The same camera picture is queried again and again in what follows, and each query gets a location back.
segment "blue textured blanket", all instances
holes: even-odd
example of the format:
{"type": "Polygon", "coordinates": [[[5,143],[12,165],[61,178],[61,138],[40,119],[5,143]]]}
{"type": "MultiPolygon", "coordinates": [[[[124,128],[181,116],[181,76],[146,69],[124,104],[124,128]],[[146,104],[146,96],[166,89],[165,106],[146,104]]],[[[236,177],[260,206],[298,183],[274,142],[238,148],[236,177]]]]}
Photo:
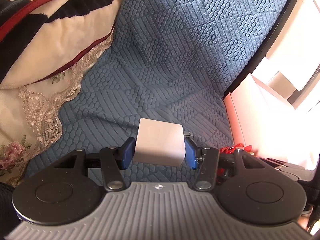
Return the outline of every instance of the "blue textured blanket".
{"type": "MultiPolygon", "coordinates": [[[[198,145],[232,144],[221,96],[287,0],[125,0],[113,44],[59,113],[62,137],[30,176],[74,148],[97,152],[136,136],[141,117],[181,123],[198,145]]],[[[192,181],[194,171],[132,163],[135,181],[192,181]]],[[[99,171],[89,176],[101,183],[99,171]]]]}

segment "black and white fabric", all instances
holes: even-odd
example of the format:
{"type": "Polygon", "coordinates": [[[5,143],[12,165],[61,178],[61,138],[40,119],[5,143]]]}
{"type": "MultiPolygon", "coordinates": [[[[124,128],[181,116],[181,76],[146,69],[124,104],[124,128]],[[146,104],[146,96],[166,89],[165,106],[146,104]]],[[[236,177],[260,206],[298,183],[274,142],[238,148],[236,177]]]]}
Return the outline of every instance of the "black and white fabric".
{"type": "Polygon", "coordinates": [[[0,89],[74,65],[110,36],[122,1],[0,0],[0,89]]]}

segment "white block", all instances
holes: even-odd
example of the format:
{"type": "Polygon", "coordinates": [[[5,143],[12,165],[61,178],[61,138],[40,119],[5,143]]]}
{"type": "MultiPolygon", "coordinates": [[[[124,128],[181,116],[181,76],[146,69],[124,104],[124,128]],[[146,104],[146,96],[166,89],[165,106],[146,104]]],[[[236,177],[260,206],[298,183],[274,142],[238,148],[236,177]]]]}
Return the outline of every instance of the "white block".
{"type": "Polygon", "coordinates": [[[266,57],[263,57],[259,65],[255,68],[252,76],[259,79],[264,84],[268,82],[279,72],[279,68],[269,62],[266,57]]]}
{"type": "Polygon", "coordinates": [[[185,155],[181,124],[140,119],[133,161],[178,167],[185,155]]]}
{"type": "Polygon", "coordinates": [[[320,64],[320,13],[308,0],[295,10],[267,58],[300,91],[320,64]]]}
{"type": "Polygon", "coordinates": [[[289,80],[279,71],[267,85],[287,100],[296,88],[290,83],[289,80]]]}

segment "metal screw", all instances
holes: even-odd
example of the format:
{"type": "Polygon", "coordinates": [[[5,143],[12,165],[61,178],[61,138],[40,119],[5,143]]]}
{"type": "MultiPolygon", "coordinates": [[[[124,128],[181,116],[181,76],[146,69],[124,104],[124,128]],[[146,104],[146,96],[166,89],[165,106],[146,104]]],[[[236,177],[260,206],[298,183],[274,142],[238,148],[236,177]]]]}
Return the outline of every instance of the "metal screw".
{"type": "Polygon", "coordinates": [[[113,180],[110,181],[107,186],[110,189],[120,189],[123,187],[123,183],[119,180],[113,180]]]}
{"type": "Polygon", "coordinates": [[[211,183],[210,182],[208,182],[208,181],[198,181],[197,183],[196,183],[196,188],[198,188],[198,189],[209,189],[209,188],[211,188],[211,183]]]}

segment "black frame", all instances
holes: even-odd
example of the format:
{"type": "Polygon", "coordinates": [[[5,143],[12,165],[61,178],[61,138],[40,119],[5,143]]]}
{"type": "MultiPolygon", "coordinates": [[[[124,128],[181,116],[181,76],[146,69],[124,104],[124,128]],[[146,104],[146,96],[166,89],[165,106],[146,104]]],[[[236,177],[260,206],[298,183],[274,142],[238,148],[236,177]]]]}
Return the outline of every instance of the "black frame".
{"type": "Polygon", "coordinates": [[[284,24],[287,22],[294,6],[296,5],[297,0],[287,0],[286,4],[284,5],[283,10],[281,11],[279,17],[277,18],[275,24],[271,28],[270,32],[260,45],[259,49],[253,55],[253,57],[249,60],[247,65],[241,71],[241,73],[236,77],[236,79],[231,83],[231,85],[227,88],[226,92],[224,93],[225,98],[229,93],[232,93],[238,85],[246,78],[248,74],[251,74],[256,67],[259,65],[263,57],[267,54],[269,49],[271,48],[272,44],[278,37],[279,33],[281,32],[284,24]]]}

